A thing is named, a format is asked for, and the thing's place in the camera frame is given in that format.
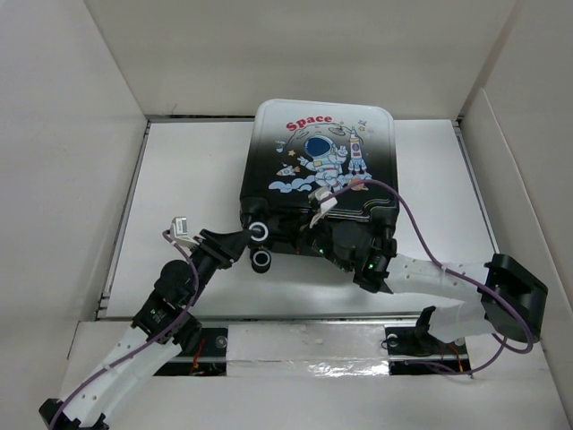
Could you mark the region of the black suitcase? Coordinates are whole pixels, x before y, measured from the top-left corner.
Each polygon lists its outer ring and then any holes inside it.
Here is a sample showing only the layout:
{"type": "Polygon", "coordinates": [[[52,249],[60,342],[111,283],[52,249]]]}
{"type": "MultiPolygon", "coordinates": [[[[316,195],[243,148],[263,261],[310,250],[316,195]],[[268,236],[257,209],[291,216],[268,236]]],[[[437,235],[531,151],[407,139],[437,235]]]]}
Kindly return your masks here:
{"type": "Polygon", "coordinates": [[[251,261],[263,273],[274,253],[319,256],[297,245],[311,221],[308,195],[327,186],[337,205],[323,218],[377,222],[396,230],[398,186],[393,116],[382,107],[270,99],[254,117],[240,192],[251,228],[251,261]]]}

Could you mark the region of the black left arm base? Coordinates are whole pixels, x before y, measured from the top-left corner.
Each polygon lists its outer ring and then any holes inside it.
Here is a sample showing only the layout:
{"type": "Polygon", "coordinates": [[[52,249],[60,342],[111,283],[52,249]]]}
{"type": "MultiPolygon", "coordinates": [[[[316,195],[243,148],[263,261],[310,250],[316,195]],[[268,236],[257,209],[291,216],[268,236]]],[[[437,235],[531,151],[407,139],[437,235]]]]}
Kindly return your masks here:
{"type": "Polygon", "coordinates": [[[227,327],[207,327],[200,344],[161,366],[155,376],[225,376],[227,374],[227,327]]]}

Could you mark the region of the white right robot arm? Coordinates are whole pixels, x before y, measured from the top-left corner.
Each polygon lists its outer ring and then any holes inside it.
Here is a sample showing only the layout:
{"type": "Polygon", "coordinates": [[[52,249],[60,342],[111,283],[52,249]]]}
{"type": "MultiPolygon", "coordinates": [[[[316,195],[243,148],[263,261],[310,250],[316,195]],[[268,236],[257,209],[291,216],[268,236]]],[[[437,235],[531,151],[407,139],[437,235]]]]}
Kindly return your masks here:
{"type": "Polygon", "coordinates": [[[422,294],[453,300],[425,308],[415,345],[433,352],[461,337],[493,334],[535,344],[541,337],[548,288],[513,257],[483,263],[439,263],[399,254],[388,229],[375,235],[363,223],[319,220],[303,226],[298,247],[308,247],[373,293],[422,294]]]}

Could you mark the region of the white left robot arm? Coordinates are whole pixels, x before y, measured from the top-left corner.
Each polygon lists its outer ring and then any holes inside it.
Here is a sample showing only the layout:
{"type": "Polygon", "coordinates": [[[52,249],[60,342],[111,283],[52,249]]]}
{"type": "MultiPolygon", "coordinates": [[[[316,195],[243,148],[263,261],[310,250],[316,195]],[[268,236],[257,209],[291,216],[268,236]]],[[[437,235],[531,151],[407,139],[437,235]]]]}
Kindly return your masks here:
{"type": "Polygon", "coordinates": [[[107,429],[123,400],[164,364],[201,350],[201,323],[191,314],[218,270],[237,262],[252,232],[218,234],[203,229],[166,263],[124,336],[90,375],[62,399],[48,399],[38,412],[49,429],[107,429]]]}

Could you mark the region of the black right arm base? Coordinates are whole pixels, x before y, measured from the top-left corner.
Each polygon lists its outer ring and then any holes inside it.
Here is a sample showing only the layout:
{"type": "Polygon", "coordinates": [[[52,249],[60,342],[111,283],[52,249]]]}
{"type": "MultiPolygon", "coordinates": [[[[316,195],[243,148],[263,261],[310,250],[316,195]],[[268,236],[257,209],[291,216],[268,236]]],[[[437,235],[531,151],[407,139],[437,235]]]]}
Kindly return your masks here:
{"type": "Polygon", "coordinates": [[[462,374],[471,370],[466,345],[444,343],[430,333],[435,306],[423,309],[414,326],[390,326],[381,348],[388,353],[390,375],[462,374]]]}

